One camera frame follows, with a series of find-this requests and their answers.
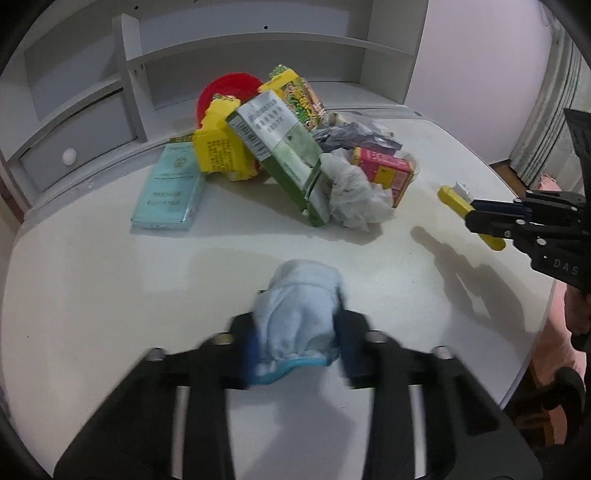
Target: light blue booklet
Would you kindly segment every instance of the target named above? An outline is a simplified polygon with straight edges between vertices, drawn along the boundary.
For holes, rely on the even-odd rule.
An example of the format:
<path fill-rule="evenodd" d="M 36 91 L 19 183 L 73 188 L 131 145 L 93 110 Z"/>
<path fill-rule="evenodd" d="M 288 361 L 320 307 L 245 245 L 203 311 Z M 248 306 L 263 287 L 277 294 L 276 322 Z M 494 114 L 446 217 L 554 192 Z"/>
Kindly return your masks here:
<path fill-rule="evenodd" d="M 131 218 L 133 226 L 189 230 L 203 188 L 191 141 L 169 143 L 154 166 Z"/>

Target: white tissue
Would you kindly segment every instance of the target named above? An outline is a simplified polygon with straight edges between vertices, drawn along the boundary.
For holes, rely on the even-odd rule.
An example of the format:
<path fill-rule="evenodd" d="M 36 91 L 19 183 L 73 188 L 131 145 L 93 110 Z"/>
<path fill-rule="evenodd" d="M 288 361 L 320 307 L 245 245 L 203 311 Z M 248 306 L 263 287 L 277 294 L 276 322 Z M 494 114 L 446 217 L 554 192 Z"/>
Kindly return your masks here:
<path fill-rule="evenodd" d="M 368 231 L 368 223 L 392 218 L 392 190 L 371 183 L 361 168 L 349 163 L 349 155 L 344 148 L 320 155 L 322 171 L 333 181 L 330 213 L 346 227 Z"/>

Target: barcode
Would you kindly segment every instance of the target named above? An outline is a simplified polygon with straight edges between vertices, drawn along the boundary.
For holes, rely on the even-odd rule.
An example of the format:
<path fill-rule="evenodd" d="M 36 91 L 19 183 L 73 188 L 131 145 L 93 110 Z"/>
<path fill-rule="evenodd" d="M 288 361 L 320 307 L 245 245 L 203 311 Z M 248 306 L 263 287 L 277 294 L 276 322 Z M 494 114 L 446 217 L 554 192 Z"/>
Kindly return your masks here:
<path fill-rule="evenodd" d="M 229 121 L 229 124 L 258 161 L 263 161 L 271 156 L 271 152 L 240 116 L 235 116 Z"/>

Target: red bowl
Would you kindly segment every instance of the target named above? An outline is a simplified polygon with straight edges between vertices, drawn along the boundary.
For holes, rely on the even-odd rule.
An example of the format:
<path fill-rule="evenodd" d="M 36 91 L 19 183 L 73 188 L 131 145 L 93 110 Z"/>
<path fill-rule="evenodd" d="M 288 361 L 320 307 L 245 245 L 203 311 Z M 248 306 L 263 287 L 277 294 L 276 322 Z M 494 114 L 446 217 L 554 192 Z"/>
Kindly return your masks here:
<path fill-rule="evenodd" d="M 262 82 L 248 73 L 228 73 L 223 77 L 215 79 L 207 85 L 197 101 L 197 124 L 201 127 L 201 121 L 205 111 L 212 102 L 213 95 L 233 95 L 242 103 L 252 100 L 258 95 L 258 88 Z"/>

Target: crumpled plastic bag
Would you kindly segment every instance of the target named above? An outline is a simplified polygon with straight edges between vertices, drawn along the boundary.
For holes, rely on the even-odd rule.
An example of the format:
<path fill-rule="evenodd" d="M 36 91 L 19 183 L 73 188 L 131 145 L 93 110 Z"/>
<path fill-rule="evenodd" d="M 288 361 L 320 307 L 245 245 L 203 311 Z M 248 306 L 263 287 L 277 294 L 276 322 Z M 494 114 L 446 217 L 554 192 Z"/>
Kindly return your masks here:
<path fill-rule="evenodd" d="M 351 165 L 344 148 L 320 154 L 320 165 L 333 182 L 330 214 L 344 226 L 369 231 L 369 223 L 392 218 L 392 190 L 371 183 L 361 168 Z"/>
<path fill-rule="evenodd" d="M 366 148 L 386 155 L 395 155 L 402 144 L 394 140 L 394 134 L 377 124 L 371 118 L 354 113 L 331 113 L 327 117 L 328 127 L 317 128 L 314 139 L 323 152 L 338 148 Z"/>

